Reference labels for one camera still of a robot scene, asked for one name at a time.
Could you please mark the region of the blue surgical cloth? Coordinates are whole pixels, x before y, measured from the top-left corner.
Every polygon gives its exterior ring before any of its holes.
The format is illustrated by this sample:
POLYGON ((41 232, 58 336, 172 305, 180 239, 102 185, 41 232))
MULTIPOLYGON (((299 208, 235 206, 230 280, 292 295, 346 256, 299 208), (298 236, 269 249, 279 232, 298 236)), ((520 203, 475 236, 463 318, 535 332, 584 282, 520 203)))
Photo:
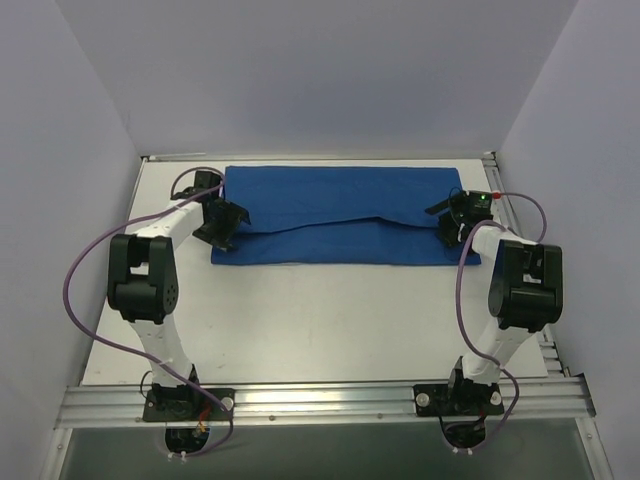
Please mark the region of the blue surgical cloth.
POLYGON ((427 208, 461 189, 454 168, 230 166, 227 200, 249 223, 214 265, 454 266, 427 208))

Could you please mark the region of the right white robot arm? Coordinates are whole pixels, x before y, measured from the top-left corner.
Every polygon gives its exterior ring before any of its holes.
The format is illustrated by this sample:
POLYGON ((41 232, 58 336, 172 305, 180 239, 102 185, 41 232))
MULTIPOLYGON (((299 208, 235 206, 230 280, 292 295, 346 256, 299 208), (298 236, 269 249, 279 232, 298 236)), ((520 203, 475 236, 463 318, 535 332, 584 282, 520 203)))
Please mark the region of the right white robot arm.
POLYGON ((556 323, 564 305, 563 251, 542 238, 525 239, 494 220, 492 204, 505 192, 453 188, 448 197, 427 208, 438 217, 437 237, 448 248, 462 248, 456 271, 454 302, 459 332, 467 352, 444 388, 444 400, 455 412, 469 411, 506 373, 520 346, 547 325, 556 323), (461 293, 467 257, 476 254, 493 265, 487 307, 491 319, 476 342, 462 317, 461 293))

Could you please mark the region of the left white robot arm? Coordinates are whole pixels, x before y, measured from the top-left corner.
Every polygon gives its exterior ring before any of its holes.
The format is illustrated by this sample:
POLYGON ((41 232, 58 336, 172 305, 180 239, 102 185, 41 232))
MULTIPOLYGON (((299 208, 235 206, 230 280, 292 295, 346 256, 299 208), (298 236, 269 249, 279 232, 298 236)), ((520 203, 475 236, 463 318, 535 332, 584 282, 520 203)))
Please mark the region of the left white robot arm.
POLYGON ((195 365, 182 346, 174 311, 179 300, 175 250, 194 237, 222 252, 235 249, 232 238, 250 223, 249 212, 220 194, 224 174, 192 168, 193 185, 171 191, 166 211, 144 220, 138 230, 110 240, 107 300, 138 335, 151 357, 151 393, 157 404, 179 419, 194 417, 202 395, 195 365))

